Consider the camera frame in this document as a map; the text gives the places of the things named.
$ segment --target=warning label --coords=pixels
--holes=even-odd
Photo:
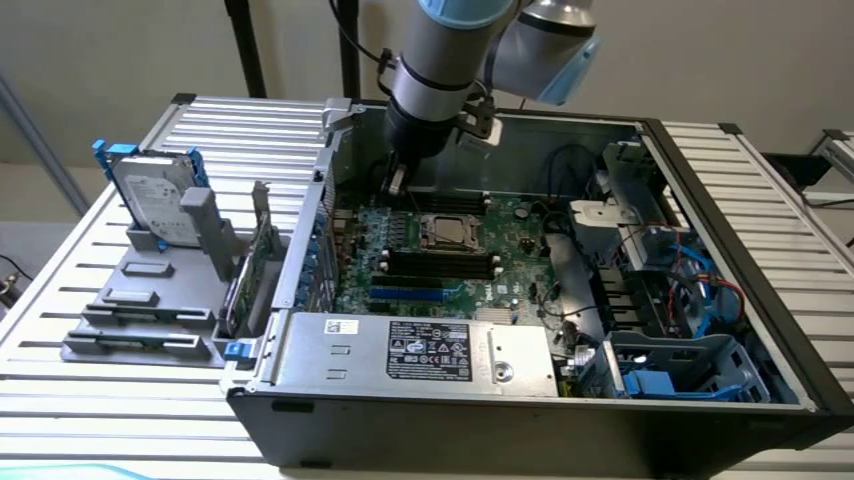
[[[472,382],[469,325],[392,322],[386,373],[398,380]]]

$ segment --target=black pole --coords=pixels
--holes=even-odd
[[[360,0],[337,0],[341,28],[356,42],[360,41]],[[361,98],[360,51],[350,43],[344,32],[338,32],[338,44],[342,57],[342,85],[345,97]]]
[[[256,43],[256,29],[253,27],[253,15],[250,13],[249,0],[226,0],[226,11],[232,18],[232,26],[236,30],[238,51],[241,52],[241,64],[244,66],[244,78],[250,97],[268,98],[265,87],[265,71],[258,56],[258,44]]]

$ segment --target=wall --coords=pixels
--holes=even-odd
[[[366,45],[398,48],[416,0],[362,3]],[[604,50],[564,110],[736,122],[779,151],[854,126],[851,0],[594,3]],[[341,95],[326,1],[253,0],[253,9],[272,95]],[[97,137],[141,139],[175,92],[246,94],[222,1],[5,0],[0,44],[0,71],[70,165],[91,165]],[[364,63],[378,97],[373,72]],[[33,161],[6,119],[0,145],[0,161]]]

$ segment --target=motherboard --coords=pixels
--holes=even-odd
[[[534,203],[413,195],[337,210],[336,311],[542,325],[554,272]]]

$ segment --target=blue ram slot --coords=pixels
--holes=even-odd
[[[372,288],[370,297],[377,300],[409,300],[412,302],[442,302],[442,290],[409,290],[405,288]]]

